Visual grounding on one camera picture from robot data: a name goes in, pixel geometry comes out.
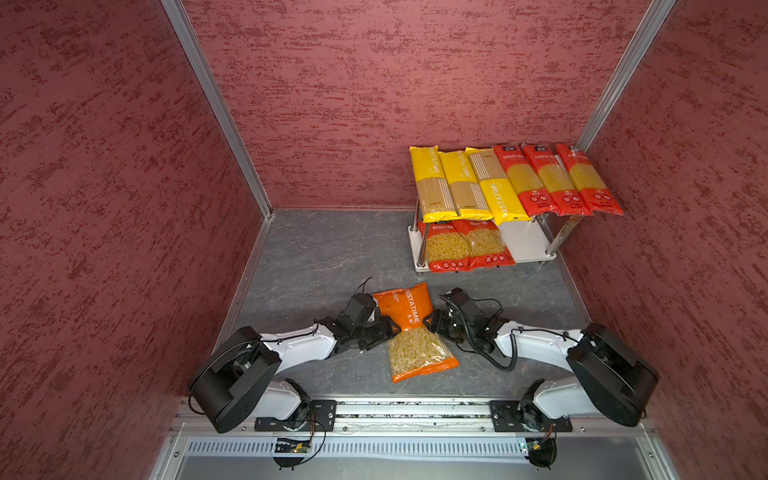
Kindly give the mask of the red spaghetti bag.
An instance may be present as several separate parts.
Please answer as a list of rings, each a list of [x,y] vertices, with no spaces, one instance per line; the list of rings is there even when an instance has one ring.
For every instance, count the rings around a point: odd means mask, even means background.
[[[544,186],[519,147],[496,145],[493,151],[530,217],[559,213],[552,194]]]
[[[522,151],[544,187],[552,195],[559,216],[592,215],[565,168],[548,147],[525,145]]]
[[[624,215],[617,198],[609,190],[584,151],[561,143],[556,144],[555,148],[571,182],[592,213]]]

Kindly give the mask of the red spaghetti bag front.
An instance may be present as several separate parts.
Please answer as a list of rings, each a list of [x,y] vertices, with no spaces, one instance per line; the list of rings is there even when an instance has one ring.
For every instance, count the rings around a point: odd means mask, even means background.
[[[565,168],[548,147],[525,145],[522,151],[544,187],[552,195],[559,216],[592,215]]]

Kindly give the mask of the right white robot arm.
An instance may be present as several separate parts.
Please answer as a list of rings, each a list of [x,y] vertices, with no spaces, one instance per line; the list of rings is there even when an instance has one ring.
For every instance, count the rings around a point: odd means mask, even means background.
[[[430,332],[455,345],[468,345],[504,372],[526,359],[568,374],[559,380],[534,380],[518,400],[493,402],[498,430],[568,431],[574,417],[603,417],[635,427],[645,416],[659,373],[609,327],[591,323],[582,330],[554,330],[499,313],[488,316],[461,288],[441,298],[444,308],[422,322]]]

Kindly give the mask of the small red macaroni bag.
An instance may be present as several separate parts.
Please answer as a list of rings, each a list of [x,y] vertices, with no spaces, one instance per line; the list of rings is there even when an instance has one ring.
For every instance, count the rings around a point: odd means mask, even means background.
[[[453,222],[420,223],[419,230],[426,234],[425,259],[431,272],[469,270],[469,243],[458,232]]]

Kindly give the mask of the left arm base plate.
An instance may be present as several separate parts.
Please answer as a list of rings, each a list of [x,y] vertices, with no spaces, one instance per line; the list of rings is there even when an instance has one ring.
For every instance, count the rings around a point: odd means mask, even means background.
[[[257,417],[254,421],[254,430],[280,433],[330,432],[334,429],[337,405],[335,400],[303,400],[284,420],[266,416]]]

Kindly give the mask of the large red macaroni bag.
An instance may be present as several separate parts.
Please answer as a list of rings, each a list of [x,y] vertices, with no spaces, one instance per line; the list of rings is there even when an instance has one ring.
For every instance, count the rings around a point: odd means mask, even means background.
[[[456,220],[455,230],[469,247],[469,269],[512,266],[515,261],[492,221]]]

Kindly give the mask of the yellow spaghetti bag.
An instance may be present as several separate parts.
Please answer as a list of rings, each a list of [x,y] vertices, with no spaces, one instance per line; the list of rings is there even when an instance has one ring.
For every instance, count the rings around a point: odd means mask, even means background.
[[[488,221],[492,213],[464,151],[439,152],[444,175],[462,220]]]
[[[530,221],[493,149],[465,148],[478,184],[497,225]]]
[[[424,223],[459,219],[439,158],[438,147],[410,147],[414,179]]]

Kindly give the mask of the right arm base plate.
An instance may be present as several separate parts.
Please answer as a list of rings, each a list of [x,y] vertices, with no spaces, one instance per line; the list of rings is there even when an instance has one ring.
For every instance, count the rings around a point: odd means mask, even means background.
[[[490,418],[495,432],[507,433],[570,433],[570,418],[547,417],[532,403],[520,405],[519,401],[493,400],[489,402]]]

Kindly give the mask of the orange pasta bag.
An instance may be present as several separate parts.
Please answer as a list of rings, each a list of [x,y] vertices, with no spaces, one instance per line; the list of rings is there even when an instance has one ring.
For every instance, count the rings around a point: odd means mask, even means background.
[[[393,383],[459,367],[450,349],[423,323],[435,312],[426,282],[378,292],[373,297],[381,314],[401,329],[388,343]]]

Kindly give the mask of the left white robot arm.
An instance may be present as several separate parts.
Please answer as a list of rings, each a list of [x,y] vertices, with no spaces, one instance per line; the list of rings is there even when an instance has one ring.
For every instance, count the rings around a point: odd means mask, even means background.
[[[311,397],[296,381],[279,375],[348,350],[369,351],[401,332],[366,293],[353,294],[339,314],[303,329],[261,334],[251,326],[242,327],[192,375],[188,407],[219,433],[234,430],[250,417],[281,423],[288,430],[312,428]]]

